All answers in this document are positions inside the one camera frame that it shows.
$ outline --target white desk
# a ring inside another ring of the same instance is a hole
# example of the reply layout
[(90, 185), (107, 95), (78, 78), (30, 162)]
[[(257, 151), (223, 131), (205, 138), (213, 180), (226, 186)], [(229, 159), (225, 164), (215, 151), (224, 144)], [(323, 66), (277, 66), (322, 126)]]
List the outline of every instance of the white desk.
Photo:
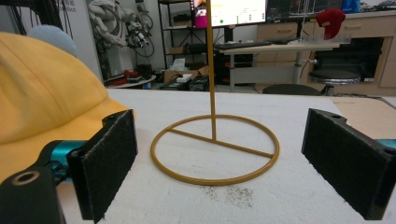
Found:
[[(339, 44), (290, 44), (269, 45), (263, 47), (226, 49), (221, 53), (230, 55), (230, 91), (233, 91), (237, 83), (260, 83), (260, 82), (292, 82), (298, 84), (301, 74), (301, 55), (303, 51), (331, 50), (339, 48)], [(246, 67), (235, 68), (234, 55), (256, 54), (273, 52), (296, 52), (296, 63), (294, 66), (279, 67)]]
[[(108, 91), (113, 99), (137, 114), (135, 128), (139, 154), (108, 208), (106, 220), (100, 223), (396, 223), (395, 193), (382, 221), (365, 221), (301, 153), (308, 108), (339, 114), (336, 105), (343, 106), (346, 112), (349, 105), (358, 105), (358, 123), (361, 116), (366, 115), (367, 120), (372, 113), (381, 114), (388, 118), (383, 121), (395, 130), (396, 113), (385, 103), (343, 98), (335, 101), (335, 105), (331, 98), (324, 97), (216, 93), (217, 114), (242, 116), (264, 124), (277, 136), (280, 154), (274, 167), (255, 179), (233, 186), (204, 187), (180, 182), (162, 173), (152, 162), (149, 149), (154, 137), (165, 127), (182, 119), (209, 114), (209, 93)], [(361, 110), (361, 106), (370, 110)], [(219, 120), (217, 126), (220, 140), (262, 150), (273, 148), (268, 138), (245, 123)], [(210, 124), (204, 121), (186, 126), (184, 130), (211, 133)], [(257, 157), (236, 150), (187, 138), (176, 139), (171, 133), (162, 139), (157, 145), (159, 159), (185, 175), (210, 178), (239, 175), (263, 163)], [(58, 192), (67, 223), (91, 223), (81, 220), (71, 184), (62, 184)]]

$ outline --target desk leg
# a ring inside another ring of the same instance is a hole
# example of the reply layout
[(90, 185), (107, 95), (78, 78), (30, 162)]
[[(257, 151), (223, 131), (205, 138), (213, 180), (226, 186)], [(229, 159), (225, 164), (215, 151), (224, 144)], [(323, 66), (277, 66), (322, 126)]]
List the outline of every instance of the desk leg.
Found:
[(234, 55), (230, 55), (230, 92), (235, 89), (235, 59)]
[(301, 55), (302, 55), (302, 53), (300, 51), (297, 51), (296, 63), (294, 64), (294, 69), (293, 69), (293, 84), (300, 83)]

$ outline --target gold metal stand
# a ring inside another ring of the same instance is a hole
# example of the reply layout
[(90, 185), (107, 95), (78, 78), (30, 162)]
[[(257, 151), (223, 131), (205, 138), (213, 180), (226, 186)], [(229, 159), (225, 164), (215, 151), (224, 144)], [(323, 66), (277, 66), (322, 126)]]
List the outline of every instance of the gold metal stand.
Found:
[[(215, 79), (214, 79), (214, 65), (213, 65), (213, 27), (212, 27), (212, 13), (211, 13), (211, 7), (210, 7), (210, 0), (206, 0), (206, 16), (207, 16), (207, 28), (206, 28), (206, 39), (207, 39), (207, 54), (208, 54), (208, 63), (209, 63), (209, 89), (210, 89), (210, 108), (211, 108), (211, 114), (210, 115), (203, 115), (203, 116), (198, 116), (198, 117), (193, 117), (193, 118), (189, 118), (189, 119), (183, 119), (177, 123), (172, 124), (171, 126), (165, 128), (164, 130), (162, 130), (159, 134), (157, 134), (157, 136), (154, 138), (152, 144), (151, 144), (151, 158), (153, 159), (154, 163), (158, 166), (158, 168), (160, 168), (160, 170), (162, 170), (164, 173), (166, 173), (167, 175), (170, 175), (171, 177), (183, 181), (183, 182), (187, 182), (187, 183), (191, 183), (191, 184), (196, 184), (196, 185), (208, 185), (208, 186), (224, 186), (224, 185), (231, 185), (231, 184), (237, 184), (237, 183), (241, 183), (244, 181), (248, 181), (252, 178), (255, 178), (261, 174), (263, 174), (264, 172), (266, 172), (267, 170), (269, 170), (274, 163), (277, 160), (277, 157), (279, 155), (279, 142), (277, 141), (276, 136), (271, 132), (271, 130), (269, 130), (267, 127), (263, 126), (262, 124), (260, 124), (259, 122), (256, 122), (254, 120), (251, 119), (246, 119), (246, 118), (242, 118), (242, 117), (238, 117), (238, 116), (234, 116), (234, 115), (216, 115), (216, 108), (215, 108)], [(212, 125), (212, 138), (206, 138), (206, 137), (202, 137), (200, 135), (196, 135), (193, 133), (186, 133), (186, 132), (182, 132), (180, 130), (175, 129), (177, 126), (191, 122), (191, 121), (195, 121), (195, 120), (200, 120), (200, 119), (211, 119), (211, 125)], [(247, 147), (240, 147), (240, 146), (236, 146), (233, 144), (229, 144), (229, 143), (225, 143), (225, 142), (221, 142), (219, 140), (217, 140), (217, 135), (216, 135), (216, 119), (237, 119), (237, 120), (241, 120), (244, 121), (246, 123), (249, 123), (253, 126), (256, 126), (260, 129), (262, 129), (265, 133), (267, 133), (271, 139), (274, 142), (275, 145), (275, 152), (273, 154), (270, 153), (266, 153), (266, 152), (262, 152), (262, 151), (258, 151), (255, 149), (251, 149), (251, 148), (247, 148)], [(223, 147), (229, 147), (229, 148), (233, 148), (233, 149), (237, 149), (237, 150), (241, 150), (241, 151), (245, 151), (247, 153), (252, 153), (252, 154), (256, 154), (259, 156), (263, 156), (266, 158), (270, 158), (270, 160), (264, 164), (263, 167), (261, 167), (260, 169), (246, 174), (246, 175), (241, 175), (238, 177), (233, 177), (233, 178), (226, 178), (226, 179), (202, 179), (202, 178), (194, 178), (194, 177), (189, 177), (189, 176), (185, 176), (185, 175), (180, 175), (176, 172), (171, 171), (170, 169), (166, 168), (164, 165), (162, 165), (160, 163), (160, 161), (157, 159), (157, 156), (155, 154), (155, 147), (157, 145), (157, 142), (160, 140), (160, 138), (166, 134), (166, 133), (177, 133), (177, 134), (181, 134), (184, 136), (188, 136), (191, 138), (195, 138), (201, 141), (205, 141), (205, 142), (209, 142), (212, 144), (216, 144), (216, 145), (220, 145)]]

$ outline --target round stool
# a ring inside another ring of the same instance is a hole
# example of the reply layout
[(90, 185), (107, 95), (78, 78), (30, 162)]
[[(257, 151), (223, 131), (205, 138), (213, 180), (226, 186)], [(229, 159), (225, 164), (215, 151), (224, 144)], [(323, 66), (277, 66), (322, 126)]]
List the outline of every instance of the round stool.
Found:
[(315, 70), (309, 73), (309, 78), (317, 83), (326, 84), (321, 91), (322, 95), (332, 96), (334, 85), (351, 85), (357, 84), (361, 77), (355, 73), (341, 70)]
[(266, 87), (262, 90), (264, 94), (281, 94), (281, 95), (320, 95), (320, 91), (298, 84), (278, 84)]

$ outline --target yellow hat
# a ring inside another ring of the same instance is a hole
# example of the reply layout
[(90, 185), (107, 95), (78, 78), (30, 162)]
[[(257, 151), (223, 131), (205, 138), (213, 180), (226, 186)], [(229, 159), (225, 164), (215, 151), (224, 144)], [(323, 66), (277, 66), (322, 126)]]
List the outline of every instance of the yellow hat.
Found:
[(0, 183), (53, 140), (88, 140), (127, 109), (77, 58), (31, 37), (0, 33)]

